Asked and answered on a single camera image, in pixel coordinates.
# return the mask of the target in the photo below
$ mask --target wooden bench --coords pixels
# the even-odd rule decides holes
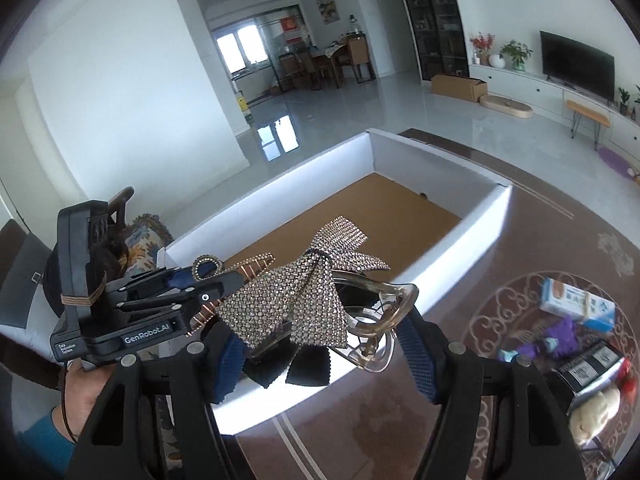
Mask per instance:
[[[600,142],[601,127],[611,127],[611,121],[609,121],[609,118],[601,113],[598,113],[595,110],[591,110],[586,106],[578,104],[575,101],[568,100],[566,102],[566,107],[574,112],[574,120],[571,123],[571,138],[573,139],[575,137],[575,132],[580,125],[580,118],[586,117],[588,119],[591,119],[593,121],[593,137],[596,145],[595,149],[597,150],[598,144]]]

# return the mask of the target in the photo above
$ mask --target ornate circular table pattern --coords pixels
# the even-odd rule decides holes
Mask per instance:
[[[532,272],[499,288],[476,310],[466,327],[463,343],[479,356],[495,358],[498,348],[511,350],[539,338],[545,328],[559,320],[558,316],[538,308],[542,284],[546,278],[553,278],[613,301],[613,298],[599,286],[580,276],[559,271]],[[602,338],[602,335],[581,326],[577,328],[577,336],[581,348],[588,348],[591,343]],[[624,352],[631,362],[631,373],[637,376],[640,370],[638,343],[624,312],[618,306],[616,306],[616,326],[609,335],[609,341]],[[536,359],[536,365],[542,373],[551,368],[551,363],[545,359]],[[622,445],[635,412],[635,406],[630,406],[622,400],[618,414],[600,433],[600,441],[613,456]],[[483,397],[474,452],[467,473],[472,480],[482,478],[491,420],[491,398]],[[596,478],[602,466],[600,453],[591,451],[584,453],[582,464],[587,479]]]

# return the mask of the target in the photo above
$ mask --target person's arm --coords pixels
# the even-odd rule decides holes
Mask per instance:
[[[80,360],[71,363],[65,380],[65,409],[69,429],[76,440],[114,368],[110,365],[86,372]],[[62,406],[56,406],[25,431],[21,440],[53,471],[64,474],[75,445],[66,430]]]

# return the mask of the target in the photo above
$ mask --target metal screw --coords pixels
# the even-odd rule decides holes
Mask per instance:
[[[466,352],[466,346],[457,341],[449,343],[449,351],[453,354],[462,355]]]
[[[202,341],[192,341],[187,345],[187,352],[196,355],[204,350],[204,344]]]
[[[137,357],[135,354],[127,354],[120,359],[120,364],[128,368],[136,363],[136,359]]]
[[[528,355],[523,355],[523,354],[518,354],[516,355],[516,362],[520,365],[520,366],[531,366],[531,357],[529,357]]]

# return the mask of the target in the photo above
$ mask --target white door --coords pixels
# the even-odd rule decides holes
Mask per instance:
[[[402,0],[378,0],[396,72],[416,70],[414,38]]]

